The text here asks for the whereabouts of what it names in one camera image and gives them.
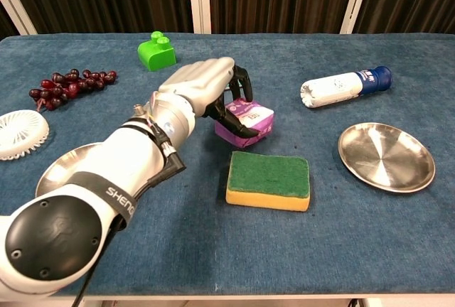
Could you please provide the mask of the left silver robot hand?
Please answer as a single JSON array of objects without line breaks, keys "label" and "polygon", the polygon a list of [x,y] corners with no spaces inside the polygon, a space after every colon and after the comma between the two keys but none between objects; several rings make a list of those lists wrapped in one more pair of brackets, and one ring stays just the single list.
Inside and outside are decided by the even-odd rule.
[{"label": "left silver robot hand", "polygon": [[160,93],[174,94],[186,99],[197,117],[210,117],[243,139],[256,137],[259,132],[242,124],[225,107],[224,91],[228,87],[232,98],[241,94],[246,102],[253,100],[252,85],[246,69],[235,64],[231,57],[211,58],[179,68],[163,84]]}]

